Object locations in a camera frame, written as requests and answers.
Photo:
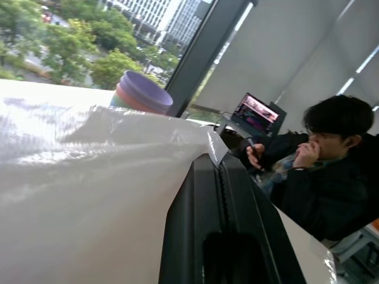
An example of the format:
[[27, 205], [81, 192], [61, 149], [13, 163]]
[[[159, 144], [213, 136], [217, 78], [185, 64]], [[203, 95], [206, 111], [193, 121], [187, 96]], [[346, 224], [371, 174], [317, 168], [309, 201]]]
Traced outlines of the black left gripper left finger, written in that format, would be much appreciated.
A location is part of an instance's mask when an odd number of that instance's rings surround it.
[[166, 215], [159, 283], [226, 283], [218, 170], [194, 161]]

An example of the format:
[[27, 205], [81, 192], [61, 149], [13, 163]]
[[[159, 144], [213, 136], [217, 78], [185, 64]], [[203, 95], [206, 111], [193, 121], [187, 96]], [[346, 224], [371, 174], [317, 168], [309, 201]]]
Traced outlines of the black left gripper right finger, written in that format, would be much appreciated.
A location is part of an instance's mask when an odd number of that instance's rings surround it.
[[305, 283], [284, 224], [240, 160], [219, 168], [230, 231], [229, 283]]

